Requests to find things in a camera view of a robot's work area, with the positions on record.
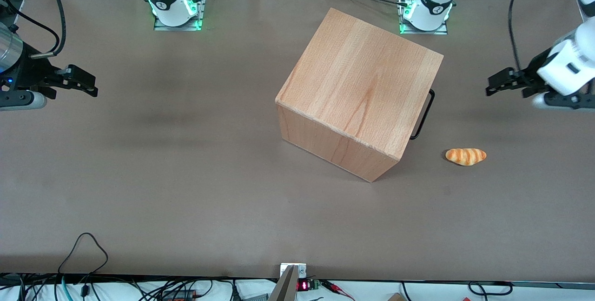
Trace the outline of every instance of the black label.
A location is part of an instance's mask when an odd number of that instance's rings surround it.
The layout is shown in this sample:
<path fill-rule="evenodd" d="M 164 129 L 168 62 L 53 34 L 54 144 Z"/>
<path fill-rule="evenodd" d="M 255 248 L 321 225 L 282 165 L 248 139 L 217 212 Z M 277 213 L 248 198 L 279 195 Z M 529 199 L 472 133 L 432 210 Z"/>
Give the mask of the black label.
<path fill-rule="evenodd" d="M 451 2 L 452 0 L 449 0 L 446 3 L 439 4 L 437 2 L 433 2 L 432 0 L 421 0 L 421 3 L 428 7 L 428 10 L 432 15 L 440 15 L 446 8 L 448 8 L 448 6 L 450 6 Z"/>
<path fill-rule="evenodd" d="M 176 0 L 151 0 L 153 6 L 157 7 L 158 10 L 170 10 L 172 3 Z"/>

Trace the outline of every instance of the white floor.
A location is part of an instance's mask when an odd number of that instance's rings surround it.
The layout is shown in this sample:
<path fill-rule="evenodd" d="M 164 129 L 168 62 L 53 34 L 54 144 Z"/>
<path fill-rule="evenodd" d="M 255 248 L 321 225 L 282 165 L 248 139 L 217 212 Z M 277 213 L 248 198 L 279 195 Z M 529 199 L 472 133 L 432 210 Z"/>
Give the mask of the white floor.
<path fill-rule="evenodd" d="M 367 282 L 367 281 L 333 281 L 345 292 L 351 294 L 356 301 L 387 301 L 395 292 L 402 293 L 398 282 Z M 148 292 L 149 290 L 163 286 L 163 282 L 143 282 L 140 287 Z M 197 293 L 202 294 L 208 290 L 209 281 L 198 281 L 192 287 Z M 270 294 L 275 284 L 268 280 L 236 280 L 236 286 L 242 299 Z M 411 301 L 462 301 L 468 297 L 471 301 L 484 301 L 483 297 L 473 295 L 467 289 L 467 285 L 453 284 L 425 284 L 410 282 L 406 284 Z M 73 301 L 81 301 L 81 285 L 66 285 Z M 142 298 L 136 288 L 119 282 L 95 284 L 96 292 L 100 301 L 136 301 Z M 487 292 L 503 292 L 508 288 L 485 287 Z M 57 286 L 58 301 L 68 301 L 62 287 Z M 0 291 L 0 300 L 16 301 L 19 295 L 19 288 L 9 288 Z M 333 294 L 321 288 L 309 292 L 299 292 L 298 301 L 311 301 L 323 297 L 323 301 L 349 301 L 347 297 Z M 214 282 L 212 290 L 201 297 L 201 301 L 228 301 L 231 296 L 231 285 L 224 282 Z M 91 292 L 86 298 L 87 301 L 96 301 L 95 295 Z M 595 290 L 572 290 L 561 288 L 514 288 L 510 295 L 489 296 L 489 301 L 592 301 L 595 300 Z M 38 301 L 55 301 L 53 285 L 45 286 L 38 295 Z"/>

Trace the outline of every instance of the metal bracket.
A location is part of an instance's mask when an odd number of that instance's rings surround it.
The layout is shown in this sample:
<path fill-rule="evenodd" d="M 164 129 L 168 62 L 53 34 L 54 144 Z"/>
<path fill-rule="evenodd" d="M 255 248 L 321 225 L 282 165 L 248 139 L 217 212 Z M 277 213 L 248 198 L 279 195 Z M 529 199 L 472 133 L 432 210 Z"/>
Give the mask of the metal bracket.
<path fill-rule="evenodd" d="M 280 269 L 279 269 L 279 276 L 282 276 L 283 273 L 285 272 L 285 270 L 287 269 L 287 267 L 291 266 L 291 265 L 295 265 L 298 270 L 298 278 L 300 279 L 305 279 L 306 278 L 306 264 L 304 263 L 281 263 Z"/>
<path fill-rule="evenodd" d="M 298 279 L 302 273 L 300 268 L 303 265 L 304 275 L 306 274 L 306 264 L 281 264 L 281 278 L 272 290 L 269 301 L 295 301 L 298 286 Z"/>

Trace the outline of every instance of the red digital display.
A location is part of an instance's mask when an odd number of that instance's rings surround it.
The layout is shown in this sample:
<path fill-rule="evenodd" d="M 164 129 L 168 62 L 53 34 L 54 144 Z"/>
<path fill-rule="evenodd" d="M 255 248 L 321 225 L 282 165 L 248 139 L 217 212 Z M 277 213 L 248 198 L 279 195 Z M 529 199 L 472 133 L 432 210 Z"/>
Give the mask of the red digital display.
<path fill-rule="evenodd" d="M 298 280 L 296 290 L 298 292 L 305 292 L 306 290 L 310 290 L 310 284 L 308 283 L 308 279 Z"/>

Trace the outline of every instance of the metal cylinder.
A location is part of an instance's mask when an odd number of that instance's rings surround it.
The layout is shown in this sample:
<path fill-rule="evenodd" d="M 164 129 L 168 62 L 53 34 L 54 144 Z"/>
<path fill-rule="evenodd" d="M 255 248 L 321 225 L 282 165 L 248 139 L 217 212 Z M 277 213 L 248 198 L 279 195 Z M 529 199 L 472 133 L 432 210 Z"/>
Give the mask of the metal cylinder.
<path fill-rule="evenodd" d="M 13 67 L 23 53 L 23 41 L 0 23 L 0 74 Z"/>

